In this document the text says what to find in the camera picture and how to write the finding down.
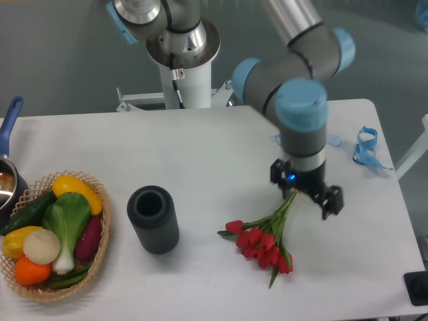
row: blue pot handle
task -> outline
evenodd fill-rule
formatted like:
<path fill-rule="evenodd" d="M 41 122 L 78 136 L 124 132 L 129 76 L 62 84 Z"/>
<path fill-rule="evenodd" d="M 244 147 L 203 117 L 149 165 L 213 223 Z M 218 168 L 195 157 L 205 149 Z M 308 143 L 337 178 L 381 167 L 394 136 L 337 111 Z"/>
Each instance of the blue pot handle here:
<path fill-rule="evenodd" d="M 9 156 L 9 140 L 23 103 L 24 99 L 22 97 L 14 97 L 12 99 L 6 117 L 0 127 L 0 154 L 3 156 Z"/>

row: blue tape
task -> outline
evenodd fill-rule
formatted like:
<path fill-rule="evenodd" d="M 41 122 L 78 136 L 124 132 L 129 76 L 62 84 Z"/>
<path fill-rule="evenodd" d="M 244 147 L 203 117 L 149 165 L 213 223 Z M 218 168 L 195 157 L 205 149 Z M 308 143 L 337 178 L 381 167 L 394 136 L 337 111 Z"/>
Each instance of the blue tape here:
<path fill-rule="evenodd" d="M 369 140 L 362 140 L 360 134 L 363 132 L 370 134 L 373 136 L 372 139 Z M 377 131 L 373 128 L 367 128 L 366 126 L 363 126 L 358 135 L 356 136 L 358 139 L 358 144 L 355 145 L 355 151 L 354 156 L 352 156 L 352 160 L 358 164 L 363 165 L 367 167 L 378 167 L 380 169 L 390 169 L 381 164 L 381 162 L 378 161 L 376 158 L 375 150 L 373 149 L 375 145 L 377 144 Z"/>

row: wicker basket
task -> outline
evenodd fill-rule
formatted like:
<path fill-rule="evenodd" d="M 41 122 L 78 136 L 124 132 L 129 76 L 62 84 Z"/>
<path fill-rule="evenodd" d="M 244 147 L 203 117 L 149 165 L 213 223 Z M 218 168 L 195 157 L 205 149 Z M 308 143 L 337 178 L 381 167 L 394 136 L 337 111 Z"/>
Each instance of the wicker basket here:
<path fill-rule="evenodd" d="M 91 262 L 88 275 L 78 284 L 62 290 L 51 290 L 45 284 L 40 284 L 38 286 L 20 286 L 15 278 L 13 277 L 15 262 L 16 259 L 12 259 L 3 254 L 0 256 L 0 268 L 1 273 L 5 276 L 8 286 L 15 292 L 18 293 L 23 298 L 28 298 L 36 302 L 51 302 L 66 298 L 79 292 L 84 286 L 86 286 L 92 278 L 96 275 L 97 271 L 100 269 L 101 263 L 106 255 L 108 237 L 110 234 L 110 226 L 112 223 L 112 213 L 110 198 L 104 189 L 104 186 L 94 177 L 91 177 L 88 174 L 83 172 L 74 172 L 74 171 L 64 171 L 62 173 L 50 174 L 47 177 L 43 177 L 42 180 L 36 181 L 32 186 L 29 187 L 19 198 L 19 202 L 16 204 L 12 215 L 14 215 L 20 208 L 24 207 L 28 202 L 32 201 L 39 195 L 49 191 L 51 189 L 52 183 L 60 175 L 72 175 L 83 182 L 87 183 L 91 188 L 97 192 L 100 196 L 103 204 L 102 216 L 102 233 L 101 233 L 101 242 L 98 248 L 98 252 Z"/>

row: yellow pepper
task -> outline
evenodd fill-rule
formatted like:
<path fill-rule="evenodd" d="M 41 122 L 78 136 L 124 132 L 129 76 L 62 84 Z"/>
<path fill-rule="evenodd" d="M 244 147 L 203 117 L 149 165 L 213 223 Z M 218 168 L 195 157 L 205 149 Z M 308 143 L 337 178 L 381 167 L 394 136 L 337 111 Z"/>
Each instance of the yellow pepper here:
<path fill-rule="evenodd" d="M 58 198 L 61 195 L 69 192 L 80 193 L 89 202 L 91 214 L 98 215 L 102 212 L 102 201 L 97 193 L 85 182 L 79 180 L 75 176 L 61 175 L 52 183 L 52 190 Z"/>
<path fill-rule="evenodd" d="M 41 229 L 40 226 L 27 226 L 15 231 L 9 232 L 3 239 L 3 253 L 13 259 L 19 259 L 24 256 L 22 247 L 28 235 Z"/>

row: saucepan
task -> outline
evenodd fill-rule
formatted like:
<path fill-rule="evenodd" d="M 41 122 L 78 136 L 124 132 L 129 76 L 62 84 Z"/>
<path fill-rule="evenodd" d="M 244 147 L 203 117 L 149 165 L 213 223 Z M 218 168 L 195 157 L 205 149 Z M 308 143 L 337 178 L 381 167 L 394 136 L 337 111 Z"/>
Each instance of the saucepan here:
<path fill-rule="evenodd" d="M 19 197 L 28 188 L 15 165 L 8 159 L 12 128 L 22 105 L 23 99 L 14 97 L 0 127 L 0 228 L 7 224 Z"/>

